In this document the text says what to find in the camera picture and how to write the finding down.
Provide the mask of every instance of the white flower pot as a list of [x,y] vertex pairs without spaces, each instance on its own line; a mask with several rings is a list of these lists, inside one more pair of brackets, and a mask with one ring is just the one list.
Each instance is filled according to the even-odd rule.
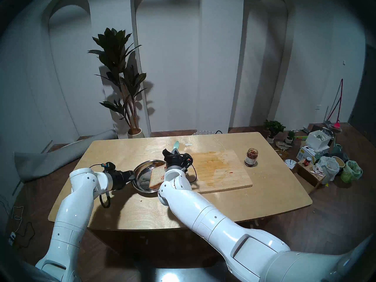
[[129,132],[130,132],[130,130],[128,130],[128,132],[127,132],[128,138],[144,138],[145,137],[141,128],[140,128],[140,132],[137,133],[137,134],[129,134]]
[[270,135],[268,135],[268,137],[266,138],[266,140],[268,141],[268,143],[273,143],[274,142],[274,137],[270,137]]
[[292,142],[293,142],[292,137],[288,136],[288,137],[285,138],[285,143],[291,144]]

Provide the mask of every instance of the wooden cutting board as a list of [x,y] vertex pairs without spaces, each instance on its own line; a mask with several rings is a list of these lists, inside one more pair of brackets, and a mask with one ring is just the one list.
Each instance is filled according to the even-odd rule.
[[[197,180],[192,190],[213,193],[252,186],[252,181],[233,150],[224,152],[192,153]],[[194,180],[192,166],[188,168],[188,180]]]

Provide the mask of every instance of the green bag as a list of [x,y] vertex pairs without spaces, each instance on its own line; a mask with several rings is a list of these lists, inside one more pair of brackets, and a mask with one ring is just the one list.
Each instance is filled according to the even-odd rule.
[[363,174],[363,170],[359,167],[356,161],[347,161],[341,179],[345,183],[350,183],[354,179],[359,179]]

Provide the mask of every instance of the white box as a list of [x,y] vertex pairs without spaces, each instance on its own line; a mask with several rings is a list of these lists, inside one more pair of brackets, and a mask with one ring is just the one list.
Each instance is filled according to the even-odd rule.
[[313,148],[315,151],[321,151],[327,144],[329,143],[330,137],[323,133],[320,130],[311,132],[307,139],[306,144]]
[[310,157],[312,159],[312,164],[316,161],[315,155],[317,153],[324,154],[329,151],[329,146],[324,146],[322,150],[320,151],[315,151],[309,146],[301,146],[300,150],[298,152],[298,155],[296,158],[301,161],[302,159],[305,159],[306,157]]

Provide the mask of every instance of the tall plant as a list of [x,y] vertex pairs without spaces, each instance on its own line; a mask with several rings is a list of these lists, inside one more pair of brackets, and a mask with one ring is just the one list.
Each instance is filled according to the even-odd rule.
[[130,49],[133,43],[125,48],[125,45],[131,36],[126,34],[125,30],[116,31],[106,28],[104,34],[98,34],[98,38],[93,37],[96,44],[103,48],[102,50],[89,50],[88,53],[98,55],[99,60],[110,71],[106,73],[107,77],[96,74],[104,79],[109,80],[119,88],[121,99],[114,103],[103,101],[100,104],[106,108],[119,113],[130,127],[130,134],[137,134],[140,129],[137,121],[136,96],[143,90],[140,90],[140,84],[145,80],[146,73],[136,73],[133,65],[127,66],[126,58],[138,47]]

